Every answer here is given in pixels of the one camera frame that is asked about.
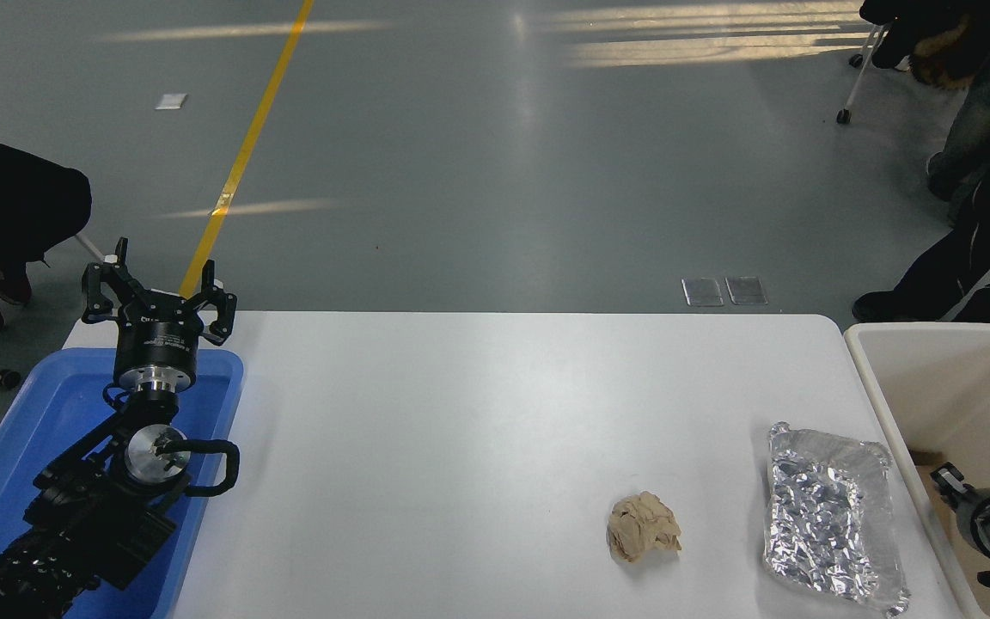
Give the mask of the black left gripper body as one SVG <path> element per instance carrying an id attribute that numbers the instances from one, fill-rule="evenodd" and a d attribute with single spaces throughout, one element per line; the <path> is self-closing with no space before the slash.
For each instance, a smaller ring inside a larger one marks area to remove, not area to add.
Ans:
<path id="1" fill-rule="evenodd" d="M 204 324 L 176 302 L 134 301 L 117 310 L 118 341 L 114 371 L 169 367 L 197 371 L 198 338 Z"/>

